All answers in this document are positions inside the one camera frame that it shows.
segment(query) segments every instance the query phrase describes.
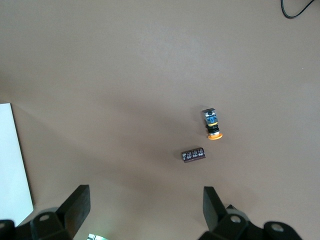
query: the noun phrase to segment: white panel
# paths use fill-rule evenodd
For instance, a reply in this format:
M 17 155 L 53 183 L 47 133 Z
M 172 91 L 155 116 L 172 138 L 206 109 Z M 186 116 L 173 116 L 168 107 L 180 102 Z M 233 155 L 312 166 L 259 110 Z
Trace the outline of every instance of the white panel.
M 0 219 L 20 224 L 33 204 L 10 103 L 0 104 Z

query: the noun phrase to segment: wire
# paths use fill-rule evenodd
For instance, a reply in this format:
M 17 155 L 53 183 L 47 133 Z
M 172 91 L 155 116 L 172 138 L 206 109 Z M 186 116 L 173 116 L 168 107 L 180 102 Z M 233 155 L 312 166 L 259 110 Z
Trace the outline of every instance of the wire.
M 286 11 L 285 11 L 284 0 L 281 0 L 281 10 L 282 10 L 283 15 L 284 15 L 287 19 L 294 19 L 294 18 L 298 17 L 300 14 L 302 14 L 302 13 L 309 7 L 309 5 L 312 4 L 314 1 L 315 1 L 315 0 L 311 0 L 311 1 L 307 4 L 307 6 L 305 6 L 305 8 L 304 8 L 301 12 L 299 12 L 297 15 L 295 15 L 295 16 L 289 16 L 289 15 L 286 13 Z

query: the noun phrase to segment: black cable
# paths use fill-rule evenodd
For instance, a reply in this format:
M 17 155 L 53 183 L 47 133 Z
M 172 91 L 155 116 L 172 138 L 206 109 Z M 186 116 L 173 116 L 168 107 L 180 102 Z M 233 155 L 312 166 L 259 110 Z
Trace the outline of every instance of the black cable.
M 312 4 L 314 1 L 315 1 L 315 0 L 311 0 L 311 1 L 307 4 L 307 6 L 305 6 L 305 8 L 304 8 L 301 12 L 299 12 L 297 15 L 295 15 L 295 16 L 289 16 L 289 15 L 286 13 L 286 11 L 285 11 L 284 0 L 281 0 L 281 10 L 282 10 L 283 15 L 284 15 L 287 19 L 294 19 L 294 18 L 298 17 L 300 14 L 302 14 L 302 13 L 307 9 L 307 7 L 309 7 L 309 5 Z

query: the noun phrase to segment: beige surface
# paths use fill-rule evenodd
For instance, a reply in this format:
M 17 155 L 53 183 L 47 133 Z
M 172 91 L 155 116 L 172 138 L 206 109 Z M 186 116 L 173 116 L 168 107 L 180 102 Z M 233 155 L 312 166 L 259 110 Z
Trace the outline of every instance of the beige surface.
M 259 227 L 318 239 L 319 10 L 287 20 L 279 1 L 1 1 L 0 100 L 37 211 L 90 184 L 76 240 L 195 240 L 214 186 Z M 207 158 L 184 164 L 197 146 Z

